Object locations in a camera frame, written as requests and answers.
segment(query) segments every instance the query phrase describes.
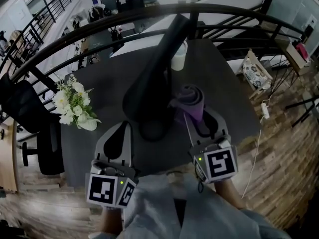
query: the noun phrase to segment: wooden floor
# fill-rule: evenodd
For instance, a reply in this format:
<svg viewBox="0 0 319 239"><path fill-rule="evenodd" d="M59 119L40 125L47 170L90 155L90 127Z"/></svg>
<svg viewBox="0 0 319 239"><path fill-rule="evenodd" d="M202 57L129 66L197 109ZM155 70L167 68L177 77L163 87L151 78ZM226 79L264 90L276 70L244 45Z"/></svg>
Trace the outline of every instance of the wooden floor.
<svg viewBox="0 0 319 239"><path fill-rule="evenodd" d="M312 93L316 72L301 77L288 88L285 85L270 100L269 120L262 122L259 154L245 200L248 206L265 215L276 227L288 228L307 210L314 194L319 164L319 125L309 117L304 123L291 124L305 111L303 107L284 110L287 104L301 101L306 89ZM259 104L253 102L261 117ZM258 136L246 139L238 146L239 174L233 181L240 193L244 191L256 153ZM85 202L83 188L70 188L61 176L48 177L40 173L36 156L29 157L29 167L18 160L19 179L25 184L61 183L62 188L49 192L25 191L0 199L0 218L20 226L33 238L87 238L93 232L101 209ZM193 172L191 164L180 168Z"/></svg>

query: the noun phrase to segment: office chair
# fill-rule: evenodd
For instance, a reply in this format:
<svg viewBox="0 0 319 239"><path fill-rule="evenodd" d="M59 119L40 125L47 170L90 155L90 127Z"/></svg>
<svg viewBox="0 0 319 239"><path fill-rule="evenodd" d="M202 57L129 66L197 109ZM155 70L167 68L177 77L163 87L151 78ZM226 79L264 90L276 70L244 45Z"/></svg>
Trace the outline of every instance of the office chair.
<svg viewBox="0 0 319 239"><path fill-rule="evenodd" d="M40 171L44 175L64 172L59 116L51 114L40 101L28 81L12 85L7 73L0 79L0 89L7 84L10 95L1 98L2 110L30 133L37 133L37 149L22 145L23 164L28 166L28 156L38 155Z"/></svg>

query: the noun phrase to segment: metal handrail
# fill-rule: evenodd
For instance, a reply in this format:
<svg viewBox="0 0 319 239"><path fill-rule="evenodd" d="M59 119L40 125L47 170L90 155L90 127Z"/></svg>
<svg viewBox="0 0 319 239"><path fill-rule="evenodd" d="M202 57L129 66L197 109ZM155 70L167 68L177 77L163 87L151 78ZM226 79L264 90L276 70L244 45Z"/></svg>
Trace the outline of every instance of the metal handrail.
<svg viewBox="0 0 319 239"><path fill-rule="evenodd" d="M237 8L233 6L220 5L220 4L204 4L204 3L191 3L191 4L166 4L153 7L139 8L136 10L125 11L117 15L113 15L107 18L100 19L79 29L76 29L69 34L61 37L55 42L49 44L41 51L39 51L35 56L28 60L17 72L12 76L12 79L16 81L28 72L28 68L35 67L37 64L42 62L44 59L53 55L62 48L81 40L87 36L100 32L102 30L108 29L115 25L121 25L125 23L132 22L134 20L163 16L167 14L176 13L216 13L216 14L230 14L237 16L245 16L250 18L255 18L258 20L264 20L276 25L280 25L291 29L299 34L304 34L298 28L291 26L290 24L276 19L272 16L264 15L259 12L250 11L247 9Z"/></svg>
<svg viewBox="0 0 319 239"><path fill-rule="evenodd" d="M257 5L257 6L254 6L254 7L252 7L252 8L250 8L249 10L260 10L260 8L262 7L262 4L259 4L259 5ZM241 20L243 20L244 18L243 17L240 17L240 16L232 16L232 17L230 17L230 18L228 18L228 19L226 19L226 20L223 20L222 22L220 22L218 25L225 25L225 24L230 24L230 25L233 25L233 24L235 24L235 23L238 23L238 19L239 18L241 18ZM209 32L210 32L211 30L206 30L205 32L204 32L204 34L209 34Z"/></svg>
<svg viewBox="0 0 319 239"><path fill-rule="evenodd" d="M34 17L33 19L29 22L29 24L27 24L27 26L21 31L20 35L17 37L17 39L15 40L15 42L13 43L13 45L11 45L11 48L9 49L9 51L7 52L5 58L3 59L3 62L0 66L0 72L2 71L4 65L6 64L7 60L12 58L12 53L14 52L17 52L20 50L21 46L18 48L17 51L15 51L15 47L17 45L17 43L20 41L21 38L24 38L24 35L25 33L28 31L29 28L33 29L34 28L34 25L33 25L33 22L35 21L38 21L38 17L41 15L41 13L43 13L45 10L48 10L49 14L51 15L52 17L52 20L54 21L55 23L55 18L54 16L52 15L52 12L50 11L50 9L52 9L54 6L52 6L51 8L49 7L50 5L52 5L53 3L57 2L57 0L52 0L50 3L48 3L44 8L42 8Z"/></svg>
<svg viewBox="0 0 319 239"><path fill-rule="evenodd" d="M130 41L134 41L134 40L138 40L138 39L142 39L142 38L146 38L146 37L150 37L150 36L154 36L154 35L160 35L160 34L165 34L167 31L167 29L161 29L161 30L156 30L156 31L152 31L152 32L146 32L146 33L141 33L141 34L138 34L138 35L132 35L132 36L128 36L128 37L125 37L123 39L120 39L120 40L117 40L117 41L114 41L112 43L109 43L109 44L105 44L105 45L102 45L102 46L99 46L99 47L96 47L94 49L91 49L91 50L88 50L88 51L85 51L73 58L70 58L69 60L57 65L56 67L52 68L51 70L49 70L48 72L46 72L44 75L45 76L50 76L51 74L54 74L55 72L59 71L60 69L62 69L63 67L66 67L68 66L69 64L72 64L76 61L79 61L80 59L83 59L89 55L92 55L94 53L98 53L102 50L105 50L107 48L111 48L113 47L114 45L117 45L117 44L122 44L122 43L125 43L125 42L130 42ZM37 84L38 82L40 82L39 79L35 80L34 82L32 82L31 84L32 85L35 85Z"/></svg>
<svg viewBox="0 0 319 239"><path fill-rule="evenodd" d="M266 32L266 33L274 33L275 31L273 30L267 30L267 29L263 29L263 28L254 28L254 27L250 27L250 26L238 26L238 25L203 25L203 26L198 26L198 29L240 29L240 30L255 30L255 31L262 31L262 32ZM291 34L285 34L285 33L278 33L278 35L282 35L282 36L287 36L287 37L291 37L294 39L298 39L300 40L300 37L298 36L293 36Z"/></svg>

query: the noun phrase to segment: red object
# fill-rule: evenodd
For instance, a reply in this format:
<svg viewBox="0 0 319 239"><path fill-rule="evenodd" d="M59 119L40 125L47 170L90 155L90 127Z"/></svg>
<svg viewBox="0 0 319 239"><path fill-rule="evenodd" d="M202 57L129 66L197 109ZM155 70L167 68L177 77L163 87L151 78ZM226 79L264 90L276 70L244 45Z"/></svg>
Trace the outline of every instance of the red object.
<svg viewBox="0 0 319 239"><path fill-rule="evenodd" d="M309 54L305 48L305 45L303 43L299 43L297 46L296 46L296 50L300 53L300 55L305 59L307 60L309 58Z"/></svg>

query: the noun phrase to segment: person's hand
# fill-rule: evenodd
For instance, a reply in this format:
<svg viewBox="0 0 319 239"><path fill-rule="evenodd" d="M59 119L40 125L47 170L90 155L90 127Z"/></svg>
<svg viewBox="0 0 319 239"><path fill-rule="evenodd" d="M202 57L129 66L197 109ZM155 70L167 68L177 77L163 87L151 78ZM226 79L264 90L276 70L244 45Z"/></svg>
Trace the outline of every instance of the person's hand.
<svg viewBox="0 0 319 239"><path fill-rule="evenodd" d="M118 236L122 230L121 209L103 206L99 231Z"/></svg>
<svg viewBox="0 0 319 239"><path fill-rule="evenodd" d="M246 208L231 179L215 182L216 193L237 209Z"/></svg>

